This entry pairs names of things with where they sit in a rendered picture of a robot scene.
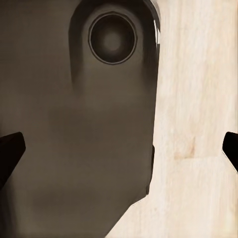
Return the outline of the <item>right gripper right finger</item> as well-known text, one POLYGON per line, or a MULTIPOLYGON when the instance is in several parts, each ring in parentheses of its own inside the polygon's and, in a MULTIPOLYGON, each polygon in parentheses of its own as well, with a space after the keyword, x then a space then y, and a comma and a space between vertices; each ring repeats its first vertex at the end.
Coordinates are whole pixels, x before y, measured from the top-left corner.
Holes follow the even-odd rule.
POLYGON ((238 172, 238 134, 228 131, 222 149, 238 172))

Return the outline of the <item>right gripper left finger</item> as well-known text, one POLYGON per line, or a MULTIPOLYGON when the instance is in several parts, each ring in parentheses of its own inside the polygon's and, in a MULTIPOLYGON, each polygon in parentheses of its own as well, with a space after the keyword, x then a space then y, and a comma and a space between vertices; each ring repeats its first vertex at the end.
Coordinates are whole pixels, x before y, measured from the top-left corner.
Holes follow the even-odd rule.
POLYGON ((22 132, 0 137, 0 191, 26 150, 22 132))

